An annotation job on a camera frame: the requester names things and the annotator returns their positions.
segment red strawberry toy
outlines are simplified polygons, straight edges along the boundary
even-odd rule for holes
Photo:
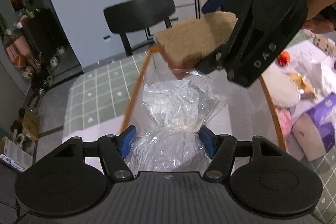
[[[287,66],[289,64],[289,61],[290,61],[289,53],[286,51],[280,53],[277,59],[277,62],[280,65],[280,67]]]

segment hand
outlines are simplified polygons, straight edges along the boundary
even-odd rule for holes
[[[334,24],[320,16],[319,12],[334,2],[336,0],[307,0],[308,15],[302,29],[311,30],[315,34],[332,32]]]

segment pink bag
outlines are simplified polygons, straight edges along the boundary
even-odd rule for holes
[[[31,49],[28,45],[26,38],[22,35],[17,40],[14,41],[17,49],[23,56],[28,56],[31,52]]]
[[[6,48],[6,52],[8,54],[10,61],[14,64],[15,59],[20,55],[20,52],[18,51],[18,49],[14,44],[8,46]]]

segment pink fluffy object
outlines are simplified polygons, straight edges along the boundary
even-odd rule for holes
[[[286,139],[292,130],[292,117],[286,108],[275,108],[283,138]]]

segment chair backrest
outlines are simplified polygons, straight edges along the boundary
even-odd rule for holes
[[[112,33],[147,29],[175,12],[174,0],[130,0],[104,9]]]

